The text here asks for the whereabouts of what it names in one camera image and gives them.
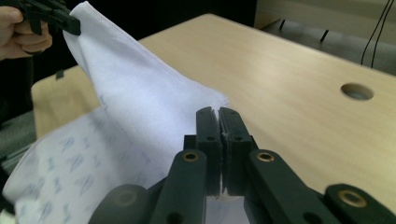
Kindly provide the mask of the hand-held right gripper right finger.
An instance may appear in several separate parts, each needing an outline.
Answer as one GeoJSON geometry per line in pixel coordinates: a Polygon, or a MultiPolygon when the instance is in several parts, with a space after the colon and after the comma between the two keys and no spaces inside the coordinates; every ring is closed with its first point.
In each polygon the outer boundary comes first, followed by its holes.
{"type": "Polygon", "coordinates": [[[246,160],[258,146],[237,111],[222,107],[219,126],[223,144],[223,190],[230,196],[243,196],[248,185],[246,160]]]}

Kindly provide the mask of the white cloth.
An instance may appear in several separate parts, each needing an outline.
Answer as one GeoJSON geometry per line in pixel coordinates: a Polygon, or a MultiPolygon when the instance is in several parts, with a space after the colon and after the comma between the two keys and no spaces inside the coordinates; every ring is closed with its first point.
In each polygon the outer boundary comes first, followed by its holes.
{"type": "Polygon", "coordinates": [[[166,176],[203,107],[228,98],[182,76],[89,2],[71,12],[81,34],[64,39],[101,105],[47,134],[24,154],[4,189],[17,224],[88,224],[115,187],[166,176]]]}

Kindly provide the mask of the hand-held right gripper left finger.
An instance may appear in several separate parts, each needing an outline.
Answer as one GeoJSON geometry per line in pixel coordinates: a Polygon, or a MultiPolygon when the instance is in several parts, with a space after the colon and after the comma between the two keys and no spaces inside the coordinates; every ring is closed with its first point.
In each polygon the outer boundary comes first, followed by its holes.
{"type": "Polygon", "coordinates": [[[206,193],[219,196],[221,190],[222,144],[219,122],[212,107],[196,112],[196,134],[184,136],[184,149],[195,149],[206,155],[206,193]]]}

